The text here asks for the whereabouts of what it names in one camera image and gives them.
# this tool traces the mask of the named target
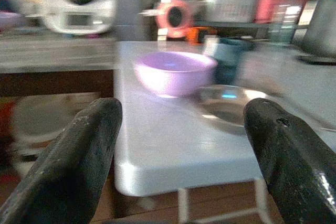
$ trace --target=pink container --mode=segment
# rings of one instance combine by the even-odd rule
[[[258,0],[255,23],[270,23],[278,5],[301,6],[302,12],[306,2],[307,0]]]
[[[140,57],[135,74],[145,88],[160,97],[192,94],[200,86],[214,83],[217,62],[190,52],[155,52]]]

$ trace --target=display screen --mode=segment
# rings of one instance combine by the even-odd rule
[[[68,15],[69,26],[90,26],[91,15]]]

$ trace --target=metal plate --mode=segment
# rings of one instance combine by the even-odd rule
[[[243,110],[252,99],[272,97],[252,89],[213,85],[198,90],[198,107],[211,125],[233,134],[245,134]]]

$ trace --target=table leg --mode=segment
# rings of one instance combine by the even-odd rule
[[[186,188],[178,189],[178,204],[179,204],[179,213],[178,213],[178,222],[180,224],[186,223],[189,220],[189,193]]]
[[[260,219],[265,224],[273,224],[272,219],[269,216],[268,201],[267,201],[267,186],[263,178],[255,179],[254,181],[256,191],[256,204]]]

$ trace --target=plastic bowl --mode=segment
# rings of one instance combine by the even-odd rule
[[[155,52],[140,57],[134,64],[138,80],[160,97],[192,94],[200,86],[214,82],[217,62],[190,52]]]

